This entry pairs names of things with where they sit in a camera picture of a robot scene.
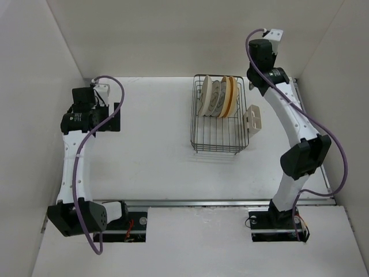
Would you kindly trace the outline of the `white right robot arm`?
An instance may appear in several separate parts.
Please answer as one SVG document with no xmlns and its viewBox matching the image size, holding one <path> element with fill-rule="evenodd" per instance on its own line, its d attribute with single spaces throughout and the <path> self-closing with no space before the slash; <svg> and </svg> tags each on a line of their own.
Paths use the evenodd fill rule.
<svg viewBox="0 0 369 277">
<path fill-rule="evenodd" d="M 296 196 L 317 168 L 322 165 L 331 146 L 328 135 L 321 135 L 302 115 L 290 79 L 282 68 L 275 67 L 276 55 L 272 43 L 254 39 L 248 43 L 251 57 L 247 78 L 270 104 L 280 120 L 290 149 L 280 158 L 283 176 L 277 193 L 271 199 L 268 223 L 284 229 L 294 222 L 292 213 Z"/>
</svg>

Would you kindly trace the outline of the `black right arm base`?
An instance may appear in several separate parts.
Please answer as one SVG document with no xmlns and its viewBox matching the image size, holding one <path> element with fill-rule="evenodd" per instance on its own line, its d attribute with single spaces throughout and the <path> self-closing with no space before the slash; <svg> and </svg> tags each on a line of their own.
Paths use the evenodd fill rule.
<svg viewBox="0 0 369 277">
<path fill-rule="evenodd" d="M 272 213 L 266 210 L 255 210 L 248 213 L 245 221 L 250 224 L 253 242 L 307 242 L 310 231 L 298 213 L 294 218 L 288 215 L 276 222 Z"/>
</svg>

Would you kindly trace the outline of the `white plate dark patterned rim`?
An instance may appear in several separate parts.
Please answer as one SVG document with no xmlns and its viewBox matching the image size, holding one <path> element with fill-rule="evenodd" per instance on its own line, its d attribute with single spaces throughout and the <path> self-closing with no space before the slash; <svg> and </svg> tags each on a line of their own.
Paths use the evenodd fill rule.
<svg viewBox="0 0 369 277">
<path fill-rule="evenodd" d="M 217 102 L 216 109 L 214 111 L 214 115 L 216 117 L 218 117 L 221 114 L 221 111 L 223 109 L 223 104 L 224 104 L 225 95 L 226 95 L 226 89 L 227 89 L 227 82 L 222 81 L 221 85 L 220 85 L 219 99 L 218 99 L 218 102 Z"/>
</svg>

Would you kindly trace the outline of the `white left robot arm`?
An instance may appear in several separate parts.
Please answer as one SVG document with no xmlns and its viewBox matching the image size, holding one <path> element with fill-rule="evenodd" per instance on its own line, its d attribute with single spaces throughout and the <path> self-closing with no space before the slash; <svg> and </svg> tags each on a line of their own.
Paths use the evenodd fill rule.
<svg viewBox="0 0 369 277">
<path fill-rule="evenodd" d="M 121 129 L 120 114 L 109 117 L 109 95 L 108 84 L 74 88 L 73 104 L 62 117 L 62 183 L 56 203 L 47 208 L 47 216 L 65 237 L 83 234 L 82 220 L 88 233 L 103 232 L 111 224 L 122 229 L 129 222 L 124 201 L 97 203 L 89 187 L 91 154 L 96 138 L 90 131 L 105 119 L 107 123 L 98 127 L 100 132 L 118 132 Z"/>
</svg>

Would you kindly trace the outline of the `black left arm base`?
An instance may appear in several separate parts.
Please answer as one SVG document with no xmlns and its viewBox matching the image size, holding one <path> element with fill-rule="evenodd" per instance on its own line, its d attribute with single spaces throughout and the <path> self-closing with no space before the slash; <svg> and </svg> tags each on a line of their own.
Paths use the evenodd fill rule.
<svg viewBox="0 0 369 277">
<path fill-rule="evenodd" d="M 103 232 L 104 243 L 146 242 L 148 208 L 129 207 L 128 217 L 110 222 Z"/>
</svg>

